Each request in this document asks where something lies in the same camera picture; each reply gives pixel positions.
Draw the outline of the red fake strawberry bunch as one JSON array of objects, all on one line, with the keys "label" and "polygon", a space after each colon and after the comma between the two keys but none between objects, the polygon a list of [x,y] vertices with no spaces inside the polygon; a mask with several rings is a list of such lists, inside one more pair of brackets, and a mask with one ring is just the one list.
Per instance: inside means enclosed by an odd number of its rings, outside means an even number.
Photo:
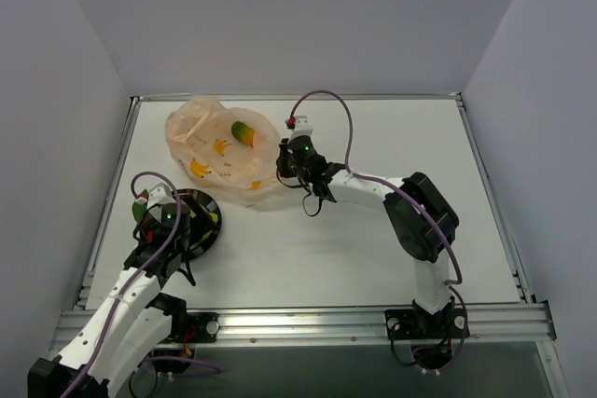
[{"label": "red fake strawberry bunch", "polygon": [[140,223],[144,219],[144,215],[146,214],[147,210],[148,196],[148,190],[144,189],[141,193],[134,197],[134,201],[132,203],[132,216],[136,223]]}]

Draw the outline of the green orange fake mango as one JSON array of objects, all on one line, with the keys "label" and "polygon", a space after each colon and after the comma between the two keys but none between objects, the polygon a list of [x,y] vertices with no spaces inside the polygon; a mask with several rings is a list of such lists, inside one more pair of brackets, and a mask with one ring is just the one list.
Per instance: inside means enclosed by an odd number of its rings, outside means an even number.
[{"label": "green orange fake mango", "polygon": [[234,139],[240,144],[253,147],[255,144],[255,130],[241,121],[235,121],[230,127],[230,132]]}]

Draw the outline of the banana print plastic bag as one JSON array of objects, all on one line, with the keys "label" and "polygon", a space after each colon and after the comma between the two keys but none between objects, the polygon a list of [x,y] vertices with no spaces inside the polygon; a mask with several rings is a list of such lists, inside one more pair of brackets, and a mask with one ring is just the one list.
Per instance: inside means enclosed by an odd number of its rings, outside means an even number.
[{"label": "banana print plastic bag", "polygon": [[[253,147],[234,139],[230,127],[235,121],[255,130]],[[281,187],[276,177],[280,134],[254,110],[225,106],[215,96],[194,97],[168,115],[164,136],[174,162],[201,188],[255,203]]]}]

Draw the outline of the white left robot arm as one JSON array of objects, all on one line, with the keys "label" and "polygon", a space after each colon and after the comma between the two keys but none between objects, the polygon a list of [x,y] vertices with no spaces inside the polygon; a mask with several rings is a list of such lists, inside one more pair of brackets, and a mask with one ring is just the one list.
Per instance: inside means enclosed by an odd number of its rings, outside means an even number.
[{"label": "white left robot arm", "polygon": [[110,294],[53,359],[35,361],[28,396],[114,397],[160,342],[185,343],[204,327],[185,300],[162,290],[175,273],[195,281],[190,263],[217,240],[219,206],[200,190],[173,195],[160,185],[135,199],[132,214],[136,246]]}]

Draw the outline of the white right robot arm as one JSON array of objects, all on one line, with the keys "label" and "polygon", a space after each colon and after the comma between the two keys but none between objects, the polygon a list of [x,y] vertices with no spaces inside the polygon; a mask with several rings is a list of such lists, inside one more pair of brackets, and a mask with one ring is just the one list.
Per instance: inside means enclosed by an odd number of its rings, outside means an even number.
[{"label": "white right robot arm", "polygon": [[443,329],[451,287],[463,280],[451,247],[459,218],[431,180],[421,172],[402,179],[351,172],[318,154],[308,135],[284,138],[279,148],[279,177],[297,179],[321,203],[352,203],[385,213],[398,244],[413,259],[415,326],[429,336]]}]

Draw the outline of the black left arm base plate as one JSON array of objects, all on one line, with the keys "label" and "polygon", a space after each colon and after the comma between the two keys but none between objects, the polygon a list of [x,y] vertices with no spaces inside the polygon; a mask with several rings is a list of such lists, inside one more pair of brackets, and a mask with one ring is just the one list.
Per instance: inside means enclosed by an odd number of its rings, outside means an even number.
[{"label": "black left arm base plate", "polygon": [[168,339],[177,343],[215,343],[220,325],[214,312],[174,314]]}]

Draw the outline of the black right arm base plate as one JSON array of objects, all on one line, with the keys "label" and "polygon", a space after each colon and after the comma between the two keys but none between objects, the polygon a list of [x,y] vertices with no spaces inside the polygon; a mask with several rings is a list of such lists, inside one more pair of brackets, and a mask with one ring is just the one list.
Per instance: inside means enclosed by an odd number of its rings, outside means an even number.
[{"label": "black right arm base plate", "polygon": [[384,312],[387,335],[394,340],[431,340],[470,337],[462,309],[443,310],[430,314],[420,307],[387,309]]}]

